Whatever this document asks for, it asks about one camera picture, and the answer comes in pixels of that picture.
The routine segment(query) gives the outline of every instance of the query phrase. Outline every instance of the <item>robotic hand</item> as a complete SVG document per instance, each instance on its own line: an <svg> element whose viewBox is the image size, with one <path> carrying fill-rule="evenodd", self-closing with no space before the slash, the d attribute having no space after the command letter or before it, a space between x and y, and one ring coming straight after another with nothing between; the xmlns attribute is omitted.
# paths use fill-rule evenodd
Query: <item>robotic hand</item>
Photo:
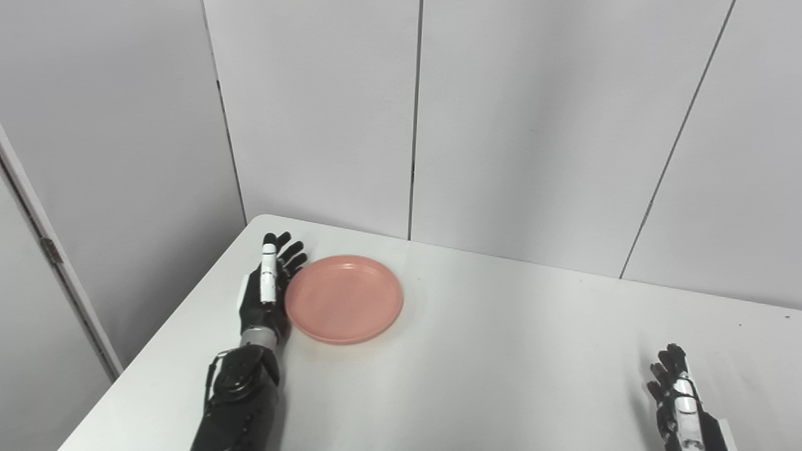
<svg viewBox="0 0 802 451"><path fill-rule="evenodd" d="M204 415L192 451L265 448L278 403L280 375L274 350L290 332L284 294L306 262L301 242L277 257L288 242L288 232L265 235L261 262L248 277L239 310L240 346L221 352L209 365ZM222 362L215 378L218 360Z"/></svg>
<svg viewBox="0 0 802 451"><path fill-rule="evenodd" d="M657 382L646 387L657 401L657 426L666 451L737 451L729 428L724 434L719 421L702 408L685 351L672 343L658 359L660 363L650 367Z"/></svg>

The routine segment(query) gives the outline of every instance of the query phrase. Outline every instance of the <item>tabletop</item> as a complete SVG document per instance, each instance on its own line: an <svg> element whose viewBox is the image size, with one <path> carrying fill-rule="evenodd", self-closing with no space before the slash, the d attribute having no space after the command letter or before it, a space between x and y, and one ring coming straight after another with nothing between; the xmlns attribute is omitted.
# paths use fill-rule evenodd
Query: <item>tabletop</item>
<svg viewBox="0 0 802 451"><path fill-rule="evenodd" d="M670 342L741 451L802 446L802 311L262 215L61 451L189 449L209 362L239 343L242 278L285 230L313 260L385 264L404 305L365 343L292 332L268 449L659 451L646 382Z"/></svg>

